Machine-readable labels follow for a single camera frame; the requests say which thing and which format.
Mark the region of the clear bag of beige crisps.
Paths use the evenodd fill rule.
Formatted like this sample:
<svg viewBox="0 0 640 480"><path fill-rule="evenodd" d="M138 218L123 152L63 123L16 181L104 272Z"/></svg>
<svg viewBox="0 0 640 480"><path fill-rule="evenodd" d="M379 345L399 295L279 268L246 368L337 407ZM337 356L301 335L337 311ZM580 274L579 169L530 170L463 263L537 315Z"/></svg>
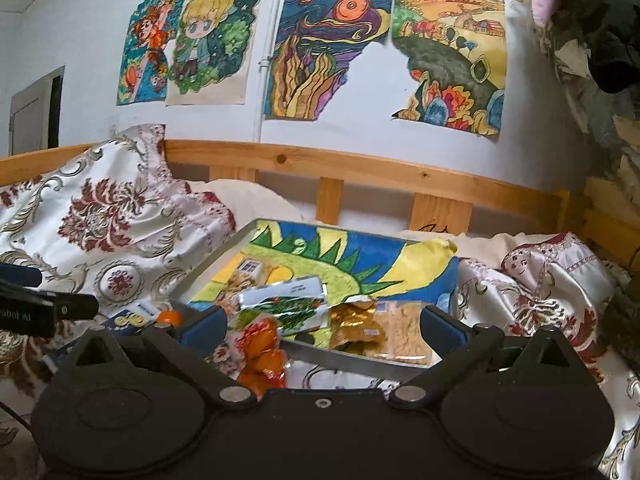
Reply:
<svg viewBox="0 0 640 480"><path fill-rule="evenodd" d="M373 321L382 327L381 342L364 345L368 358L431 366L439 360L421 335L421 301L383 301L376 305Z"/></svg>

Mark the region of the gold foil snack packet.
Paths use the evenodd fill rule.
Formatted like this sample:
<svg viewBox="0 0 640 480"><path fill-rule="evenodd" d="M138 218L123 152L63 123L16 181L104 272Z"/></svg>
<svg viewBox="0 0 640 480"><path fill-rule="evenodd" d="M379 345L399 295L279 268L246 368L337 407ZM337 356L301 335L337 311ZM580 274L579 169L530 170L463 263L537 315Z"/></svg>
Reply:
<svg viewBox="0 0 640 480"><path fill-rule="evenodd" d="M386 333L375 321L374 301L344 302L330 310L329 348L340 350L349 344L382 344Z"/></svg>

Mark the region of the green and white snack packet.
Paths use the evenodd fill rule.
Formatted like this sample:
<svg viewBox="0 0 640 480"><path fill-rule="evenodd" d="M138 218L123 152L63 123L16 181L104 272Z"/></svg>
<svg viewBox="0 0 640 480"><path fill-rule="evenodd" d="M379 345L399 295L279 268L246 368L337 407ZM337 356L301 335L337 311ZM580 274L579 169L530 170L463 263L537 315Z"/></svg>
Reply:
<svg viewBox="0 0 640 480"><path fill-rule="evenodd" d="M318 275L245 289L239 293L239 304L241 310L274 318L283 336L329 326L328 294Z"/></svg>

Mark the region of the clear nut mix packet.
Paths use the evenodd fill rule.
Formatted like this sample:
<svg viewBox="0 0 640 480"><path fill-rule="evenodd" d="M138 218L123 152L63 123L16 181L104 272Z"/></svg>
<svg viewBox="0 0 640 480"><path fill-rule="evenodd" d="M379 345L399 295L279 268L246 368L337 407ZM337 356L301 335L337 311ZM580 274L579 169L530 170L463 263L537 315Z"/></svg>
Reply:
<svg viewBox="0 0 640 480"><path fill-rule="evenodd" d="M218 292L214 304L223 308L226 315L236 315L241 309L240 293L249 288L265 285L271 269L272 266L269 263L243 257L227 283Z"/></svg>

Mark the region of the small orange fruit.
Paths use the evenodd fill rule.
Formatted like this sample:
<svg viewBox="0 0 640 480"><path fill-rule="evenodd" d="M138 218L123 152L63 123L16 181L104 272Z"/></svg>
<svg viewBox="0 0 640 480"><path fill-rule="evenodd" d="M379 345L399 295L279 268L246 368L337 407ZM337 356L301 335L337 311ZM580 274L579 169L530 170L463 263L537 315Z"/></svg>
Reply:
<svg viewBox="0 0 640 480"><path fill-rule="evenodd" d="M179 311L176 310L163 310L156 318L157 323L169 324L174 327L179 327L183 323L183 317Z"/></svg>

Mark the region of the blue tube box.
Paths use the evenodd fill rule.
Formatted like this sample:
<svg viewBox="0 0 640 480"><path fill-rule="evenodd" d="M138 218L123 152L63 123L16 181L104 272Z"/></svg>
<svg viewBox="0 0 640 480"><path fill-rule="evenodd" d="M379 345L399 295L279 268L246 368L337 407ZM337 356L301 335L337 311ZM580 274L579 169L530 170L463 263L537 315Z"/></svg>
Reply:
<svg viewBox="0 0 640 480"><path fill-rule="evenodd" d="M44 352L43 356L52 362L64 360L76 344L76 340L91 327L103 326L114 337L131 336L153 324L159 315L160 309L151 301L140 301L118 310L109 318L99 314L92 321L73 322L70 333L64 335L61 340L55 341L52 348Z"/></svg>

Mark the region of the floral satin bedspread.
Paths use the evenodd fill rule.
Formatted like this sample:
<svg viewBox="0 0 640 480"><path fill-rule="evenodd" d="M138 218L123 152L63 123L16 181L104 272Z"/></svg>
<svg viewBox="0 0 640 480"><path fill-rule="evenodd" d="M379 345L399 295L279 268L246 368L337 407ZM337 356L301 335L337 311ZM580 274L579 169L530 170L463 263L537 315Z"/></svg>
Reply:
<svg viewBox="0 0 640 480"><path fill-rule="evenodd" d="M165 309L169 295L234 232L257 233L198 290L206 306L239 311L252 286L316 276L331 304L347 299L444 304L465 323L527 336L558 326L610 402L615 429L600 469L639 474L639 376L601 327L628 272L572 234L491 238L412 233L382 240L305 226L260 185L175 178L160 125L130 128L29 180L1 190L1 259L31 266L52 292L99 301L99 319Z"/></svg>

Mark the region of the orange snack bag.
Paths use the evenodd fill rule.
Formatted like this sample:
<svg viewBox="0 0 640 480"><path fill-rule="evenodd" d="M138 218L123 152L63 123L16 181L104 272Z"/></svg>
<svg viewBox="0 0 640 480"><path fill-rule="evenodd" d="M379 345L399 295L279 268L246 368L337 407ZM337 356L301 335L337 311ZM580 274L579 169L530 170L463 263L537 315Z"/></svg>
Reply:
<svg viewBox="0 0 640 480"><path fill-rule="evenodd" d="M280 348L280 327L270 315L241 311L218 353L218 368L258 399L286 386L288 357Z"/></svg>

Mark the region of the grey tray with dragon painting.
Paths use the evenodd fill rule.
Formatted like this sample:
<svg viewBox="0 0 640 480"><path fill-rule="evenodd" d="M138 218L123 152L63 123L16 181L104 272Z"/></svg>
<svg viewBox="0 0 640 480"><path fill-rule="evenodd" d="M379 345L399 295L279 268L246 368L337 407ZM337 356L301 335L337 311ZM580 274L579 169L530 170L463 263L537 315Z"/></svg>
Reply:
<svg viewBox="0 0 640 480"><path fill-rule="evenodd" d="M204 312L243 257L272 266L265 285L318 275L326 285L330 310L344 302L421 301L436 306L456 287L457 247L449 237L402 240L329 226L259 219L250 222L216 249L172 296ZM291 361L405 382L431 366L368 358L365 344L331 350L327 328L293 336L280 333L280 347ZM210 356L216 361L224 341Z"/></svg>

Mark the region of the wooden bed headboard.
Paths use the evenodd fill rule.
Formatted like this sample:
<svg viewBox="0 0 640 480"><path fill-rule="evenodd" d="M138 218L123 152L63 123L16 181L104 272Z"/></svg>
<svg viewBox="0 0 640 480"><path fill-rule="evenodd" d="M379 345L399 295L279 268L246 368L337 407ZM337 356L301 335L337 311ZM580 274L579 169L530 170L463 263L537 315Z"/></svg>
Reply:
<svg viewBox="0 0 640 480"><path fill-rule="evenodd" d="M111 256L169 266L197 262L237 230L213 194L175 178L175 162L201 165L212 178L253 181L284 172L319 183L316 217L337 224L345 183L414 196L410 229L469 231L482 206L535 223L534 240L576 237L601 259L639 270L639 230L582 196L523 188L435 167L340 152L270 144L168 141L141 125L104 142L21 154L1 163L1 258L46 274L59 290L80 289L85 274Z"/></svg>

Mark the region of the white pillow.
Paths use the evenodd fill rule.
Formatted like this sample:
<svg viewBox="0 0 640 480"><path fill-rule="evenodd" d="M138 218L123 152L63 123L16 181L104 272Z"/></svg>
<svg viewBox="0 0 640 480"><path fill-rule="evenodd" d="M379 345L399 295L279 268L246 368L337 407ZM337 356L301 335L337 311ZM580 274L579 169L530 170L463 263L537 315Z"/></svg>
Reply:
<svg viewBox="0 0 640 480"><path fill-rule="evenodd" d="M256 219L302 222L303 215L284 197L270 188L242 180L189 181L197 193L213 193L232 212L237 229Z"/></svg>

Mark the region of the grey door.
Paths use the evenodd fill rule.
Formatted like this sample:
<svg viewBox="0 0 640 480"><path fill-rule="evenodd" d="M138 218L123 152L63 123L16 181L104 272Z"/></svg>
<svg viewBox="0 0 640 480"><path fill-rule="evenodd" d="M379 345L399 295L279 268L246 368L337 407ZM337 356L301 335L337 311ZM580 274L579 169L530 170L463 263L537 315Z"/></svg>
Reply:
<svg viewBox="0 0 640 480"><path fill-rule="evenodd" d="M58 147L65 67L59 67L12 96L9 154Z"/></svg>

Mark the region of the blue orange character drawing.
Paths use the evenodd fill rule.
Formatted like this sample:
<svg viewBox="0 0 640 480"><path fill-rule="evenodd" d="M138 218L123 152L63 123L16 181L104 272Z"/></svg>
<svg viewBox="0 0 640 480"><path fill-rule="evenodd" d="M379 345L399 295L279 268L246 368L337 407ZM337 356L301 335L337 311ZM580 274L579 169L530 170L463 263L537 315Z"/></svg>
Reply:
<svg viewBox="0 0 640 480"><path fill-rule="evenodd" d="M118 76L116 105L163 101L165 49L177 37L184 0L144 0L131 15Z"/></svg>

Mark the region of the anime girl drawing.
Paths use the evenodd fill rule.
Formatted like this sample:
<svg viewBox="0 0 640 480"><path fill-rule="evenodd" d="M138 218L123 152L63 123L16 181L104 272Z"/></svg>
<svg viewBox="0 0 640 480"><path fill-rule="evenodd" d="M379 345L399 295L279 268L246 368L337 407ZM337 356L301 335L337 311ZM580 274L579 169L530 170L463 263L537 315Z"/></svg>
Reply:
<svg viewBox="0 0 640 480"><path fill-rule="evenodd" d="M168 73L165 104L245 102L260 0L186 0Z"/></svg>

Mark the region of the green hill landscape drawing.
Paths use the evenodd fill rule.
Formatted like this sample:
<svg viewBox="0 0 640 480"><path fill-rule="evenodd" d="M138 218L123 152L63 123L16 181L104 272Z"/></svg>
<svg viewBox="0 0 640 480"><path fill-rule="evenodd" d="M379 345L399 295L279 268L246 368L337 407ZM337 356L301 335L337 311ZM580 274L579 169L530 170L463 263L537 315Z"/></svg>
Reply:
<svg viewBox="0 0 640 480"><path fill-rule="evenodd" d="M393 118L479 136L500 132L508 68L504 0L394 0L392 38L416 82Z"/></svg>

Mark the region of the floral curtain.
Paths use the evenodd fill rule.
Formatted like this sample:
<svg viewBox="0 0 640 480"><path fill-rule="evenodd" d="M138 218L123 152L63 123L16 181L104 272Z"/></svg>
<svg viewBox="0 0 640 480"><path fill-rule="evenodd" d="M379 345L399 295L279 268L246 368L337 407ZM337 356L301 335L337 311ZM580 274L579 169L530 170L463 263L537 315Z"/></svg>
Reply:
<svg viewBox="0 0 640 480"><path fill-rule="evenodd" d="M639 0L530 0L547 55L608 175L639 203Z"/></svg>

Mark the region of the purple swirl seaweed drawing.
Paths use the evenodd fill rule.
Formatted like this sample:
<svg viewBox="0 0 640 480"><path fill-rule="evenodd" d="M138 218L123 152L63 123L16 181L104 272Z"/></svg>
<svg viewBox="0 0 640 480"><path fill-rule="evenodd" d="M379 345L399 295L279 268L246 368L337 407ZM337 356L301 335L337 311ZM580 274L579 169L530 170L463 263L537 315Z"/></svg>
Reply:
<svg viewBox="0 0 640 480"><path fill-rule="evenodd" d="M352 61L390 31L393 0L283 0L265 118L314 122L347 82Z"/></svg>

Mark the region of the white wall pipe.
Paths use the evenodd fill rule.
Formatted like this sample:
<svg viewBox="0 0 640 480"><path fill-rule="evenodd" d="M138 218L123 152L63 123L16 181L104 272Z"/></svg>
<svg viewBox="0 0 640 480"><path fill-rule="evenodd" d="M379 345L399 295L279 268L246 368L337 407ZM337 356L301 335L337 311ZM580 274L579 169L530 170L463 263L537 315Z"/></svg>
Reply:
<svg viewBox="0 0 640 480"><path fill-rule="evenodd" d="M271 63L274 40L276 40L277 21L280 13L281 0L272 0L269 10L268 28L265 36L265 49L262 58L258 63L259 84L257 89L257 108L253 122L253 142L262 142L262 122L264 121L264 106L266 98L266 87L268 70Z"/></svg>

